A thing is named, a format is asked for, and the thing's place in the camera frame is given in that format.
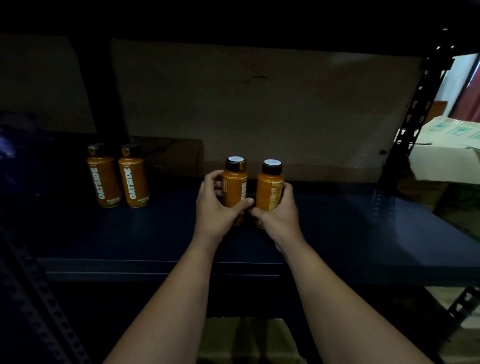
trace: hand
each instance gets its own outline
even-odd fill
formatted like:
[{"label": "hand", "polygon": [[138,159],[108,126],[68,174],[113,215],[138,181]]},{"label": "hand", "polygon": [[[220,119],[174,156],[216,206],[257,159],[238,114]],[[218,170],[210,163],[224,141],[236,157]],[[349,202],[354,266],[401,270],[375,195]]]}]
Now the hand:
[{"label": "hand", "polygon": [[230,230],[237,216],[253,204],[253,198],[246,198],[234,207],[225,207],[217,199],[221,195],[222,182],[217,181],[223,171],[215,170],[205,176],[197,197],[197,221],[194,238],[206,240],[215,249]]},{"label": "hand", "polygon": [[304,241],[300,231],[299,213],[293,199],[293,187],[283,183],[283,196],[280,204],[271,212],[257,207],[250,214],[261,221],[268,236],[272,238],[278,250],[284,252],[292,244]]}]

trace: red curtain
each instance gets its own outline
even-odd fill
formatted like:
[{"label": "red curtain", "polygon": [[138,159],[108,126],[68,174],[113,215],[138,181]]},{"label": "red curtain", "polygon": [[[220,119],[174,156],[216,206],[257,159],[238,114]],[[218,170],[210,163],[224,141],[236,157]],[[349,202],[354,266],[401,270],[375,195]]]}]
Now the red curtain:
[{"label": "red curtain", "polygon": [[460,95],[451,118],[480,122],[480,72],[479,68],[465,90]]}]

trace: bottle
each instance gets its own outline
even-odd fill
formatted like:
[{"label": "bottle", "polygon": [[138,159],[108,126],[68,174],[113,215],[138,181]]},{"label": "bottle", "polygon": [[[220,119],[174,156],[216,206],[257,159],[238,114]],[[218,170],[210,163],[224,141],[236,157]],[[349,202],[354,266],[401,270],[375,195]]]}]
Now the bottle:
[{"label": "bottle", "polygon": [[144,160],[140,157],[140,146],[124,144],[121,152],[123,157],[119,159],[120,174],[127,204],[130,207],[143,207],[150,199],[150,189],[145,176]]},{"label": "bottle", "polygon": [[88,168],[92,174],[96,199],[102,207],[115,207],[121,201],[121,189],[115,173],[114,158],[107,156],[104,143],[88,146]]},{"label": "bottle", "polygon": [[[263,211],[273,211],[282,196],[282,162],[276,159],[266,159],[262,165],[262,173],[258,175],[256,206]],[[257,220],[259,228],[264,228]]]},{"label": "bottle", "polygon": [[[247,195],[248,174],[245,172],[246,162],[242,157],[228,157],[222,178],[223,206],[233,207]],[[233,225],[240,225],[243,221],[243,212],[237,217]]]}]

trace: black bottle cap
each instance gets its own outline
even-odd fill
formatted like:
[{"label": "black bottle cap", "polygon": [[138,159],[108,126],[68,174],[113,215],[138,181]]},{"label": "black bottle cap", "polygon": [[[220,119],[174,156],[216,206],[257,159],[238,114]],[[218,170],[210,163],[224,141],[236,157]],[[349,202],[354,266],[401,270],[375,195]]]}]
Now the black bottle cap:
[{"label": "black bottle cap", "polygon": [[282,174],[282,162],[276,159],[265,159],[262,165],[262,172],[274,176]]},{"label": "black bottle cap", "polygon": [[107,145],[105,143],[93,143],[87,146],[88,154],[92,157],[104,157],[108,155]]},{"label": "black bottle cap", "polygon": [[124,157],[141,157],[142,150],[138,144],[128,143],[121,146],[121,153]]},{"label": "black bottle cap", "polygon": [[225,169],[231,172],[241,172],[245,170],[247,162],[242,157],[228,157],[225,162]]}]

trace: left hand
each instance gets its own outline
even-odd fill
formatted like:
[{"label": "left hand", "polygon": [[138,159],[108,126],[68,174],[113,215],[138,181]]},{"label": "left hand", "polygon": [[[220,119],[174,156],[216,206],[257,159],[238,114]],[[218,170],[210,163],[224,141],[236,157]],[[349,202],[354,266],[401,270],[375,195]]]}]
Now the left hand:
[{"label": "left hand", "polygon": [[217,181],[223,170],[215,170],[205,176],[197,197],[197,221],[194,239],[205,240],[216,249],[230,230],[237,216],[253,204],[253,198],[246,198],[234,207],[223,206],[217,198],[221,194],[222,182]]}]

